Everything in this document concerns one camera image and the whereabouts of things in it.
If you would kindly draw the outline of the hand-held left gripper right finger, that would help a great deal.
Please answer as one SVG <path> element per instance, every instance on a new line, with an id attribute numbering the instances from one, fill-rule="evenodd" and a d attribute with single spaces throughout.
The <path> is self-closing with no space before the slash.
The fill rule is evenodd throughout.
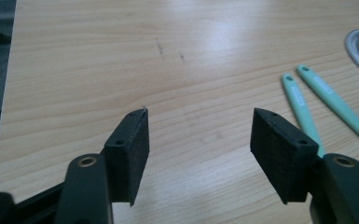
<path id="1" fill-rule="evenodd" d="M 306 174 L 318 158 L 316 142 L 279 114 L 255 108 L 250 148 L 284 204 L 306 201 Z"/>

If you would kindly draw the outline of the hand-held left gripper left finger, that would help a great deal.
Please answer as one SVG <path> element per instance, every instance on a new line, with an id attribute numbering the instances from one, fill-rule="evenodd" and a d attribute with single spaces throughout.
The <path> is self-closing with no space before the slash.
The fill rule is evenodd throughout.
<path id="1" fill-rule="evenodd" d="M 104 144 L 112 203 L 134 205 L 149 155 L 148 110 L 128 113 Z"/>

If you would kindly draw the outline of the teal utensil handle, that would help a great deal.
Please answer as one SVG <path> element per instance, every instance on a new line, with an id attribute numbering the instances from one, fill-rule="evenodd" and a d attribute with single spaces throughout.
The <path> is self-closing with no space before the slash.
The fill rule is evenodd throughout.
<path id="1" fill-rule="evenodd" d="M 297 73 L 314 93 L 359 136 L 359 117 L 349 105 L 316 72 L 304 64 Z"/>
<path id="2" fill-rule="evenodd" d="M 325 155 L 322 140 L 317 132 L 316 125 L 300 87 L 290 74 L 282 75 L 282 83 L 284 92 L 292 107 L 300 130 L 318 144 L 319 148 L 317 155 L 322 158 Z"/>

